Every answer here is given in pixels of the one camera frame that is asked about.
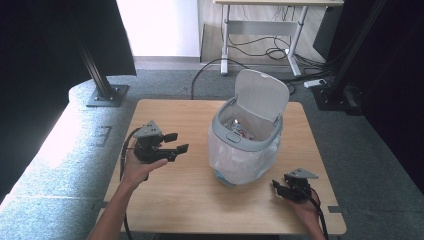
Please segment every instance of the wall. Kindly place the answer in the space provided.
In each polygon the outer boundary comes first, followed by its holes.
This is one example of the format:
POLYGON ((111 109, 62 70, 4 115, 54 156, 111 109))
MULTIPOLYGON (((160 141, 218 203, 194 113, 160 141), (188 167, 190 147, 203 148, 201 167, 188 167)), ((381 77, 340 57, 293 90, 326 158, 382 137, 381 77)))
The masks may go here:
POLYGON ((118 0, 133 56, 200 57, 198 0, 118 0))

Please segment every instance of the table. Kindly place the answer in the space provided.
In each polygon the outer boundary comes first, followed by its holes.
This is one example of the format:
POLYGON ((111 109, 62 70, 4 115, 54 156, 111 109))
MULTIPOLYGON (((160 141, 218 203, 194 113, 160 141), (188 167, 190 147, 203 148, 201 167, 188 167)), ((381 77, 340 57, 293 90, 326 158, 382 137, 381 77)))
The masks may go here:
MULTIPOLYGON (((220 183, 208 162, 207 130, 224 101, 141 100, 128 134, 154 120, 163 134, 177 132, 172 148, 189 143, 188 152, 155 170, 134 192, 127 216, 132 231, 212 234, 303 234, 306 230, 271 180, 298 167, 319 176, 310 184, 319 193, 329 234, 346 231, 331 183, 300 103, 289 102, 283 114, 282 145, 276 163, 257 181, 228 188, 220 183)), ((119 161, 105 196, 108 202, 119 184, 119 161)))
POLYGON ((342 6, 343 0, 214 0, 216 4, 227 6, 224 15, 224 44, 222 47, 221 74, 228 73, 228 36, 229 34, 244 35, 274 35, 292 36, 293 41, 289 49, 285 49, 287 59, 295 76, 300 76, 301 72, 294 58, 296 45, 299 41, 300 33, 304 25, 308 6, 342 6), (230 20, 231 5, 284 5, 303 6, 302 13, 297 22, 267 22, 267 21, 235 21, 230 20))

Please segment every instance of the white lid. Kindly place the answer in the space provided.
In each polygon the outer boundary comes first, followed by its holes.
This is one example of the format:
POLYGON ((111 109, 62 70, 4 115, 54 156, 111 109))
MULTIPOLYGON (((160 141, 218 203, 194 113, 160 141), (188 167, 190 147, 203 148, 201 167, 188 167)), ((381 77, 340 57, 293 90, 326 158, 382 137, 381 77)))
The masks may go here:
POLYGON ((283 114, 290 96, 283 82, 250 69, 237 75, 235 93, 240 107, 272 122, 283 114))

